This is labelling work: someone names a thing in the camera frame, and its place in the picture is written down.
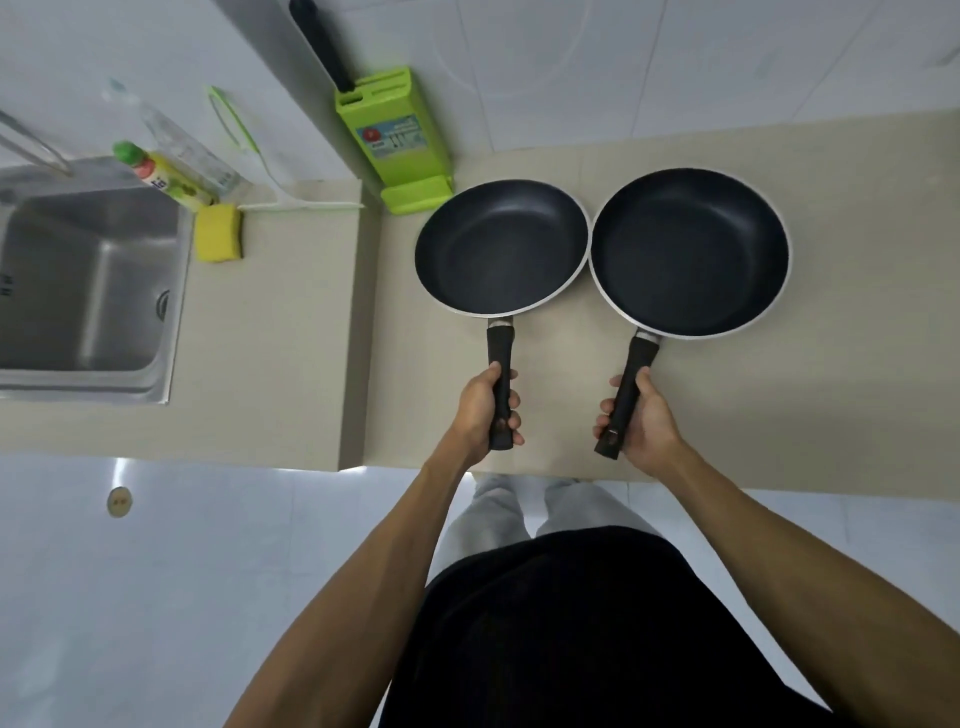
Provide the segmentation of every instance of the non-stick pan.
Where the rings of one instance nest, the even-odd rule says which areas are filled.
[[[621,188],[593,224],[590,272],[634,324],[610,424],[615,459],[663,336],[706,339],[748,326],[780,296],[793,255],[783,222],[753,189],[706,169],[664,169]]]
[[[445,202],[417,239],[417,276],[455,313],[490,319],[487,353],[502,374],[493,388],[491,449],[514,446],[510,354],[517,313],[546,303],[583,270],[589,219],[561,189],[531,180],[472,187]]]

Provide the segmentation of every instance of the white floor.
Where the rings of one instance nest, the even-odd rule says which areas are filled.
[[[0,456],[0,725],[221,725],[283,629],[414,475]],[[121,520],[105,509],[114,484],[133,492]],[[531,533],[544,486],[523,483]],[[676,500],[661,486],[605,486],[812,696]],[[450,518],[471,491],[468,476]],[[960,504],[752,495],[960,627]]]

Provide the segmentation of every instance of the stainless steel sink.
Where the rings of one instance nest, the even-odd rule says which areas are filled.
[[[166,402],[192,216],[109,158],[0,170],[0,398]]]

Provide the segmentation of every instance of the dish soap bottle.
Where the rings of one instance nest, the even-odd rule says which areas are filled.
[[[161,155],[147,154],[131,141],[118,141],[113,155],[133,168],[133,172],[151,187],[155,187],[193,212],[213,204],[213,197],[188,180]]]
[[[109,101],[135,109],[154,136],[160,152],[170,158],[187,177],[191,173],[195,175],[196,182],[200,182],[211,194],[223,199],[242,181],[232,167],[181,129],[173,119],[128,91],[116,79],[108,79],[108,88],[104,93]]]

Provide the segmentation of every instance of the beige countertop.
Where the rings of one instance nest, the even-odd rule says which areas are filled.
[[[655,380],[687,439],[744,487],[960,497],[960,114],[523,150],[464,160],[457,182],[544,180],[592,214],[624,183],[685,165],[755,186],[795,248],[783,297],[755,326],[665,342]],[[383,221],[371,465],[419,466],[487,361],[485,321],[441,308],[417,280],[426,217]],[[632,331],[588,272],[517,316],[527,445],[481,470],[641,479],[594,454],[590,435]]]
[[[0,400],[0,449],[359,465],[378,230],[376,204],[248,213],[242,261],[190,263],[169,404]]]

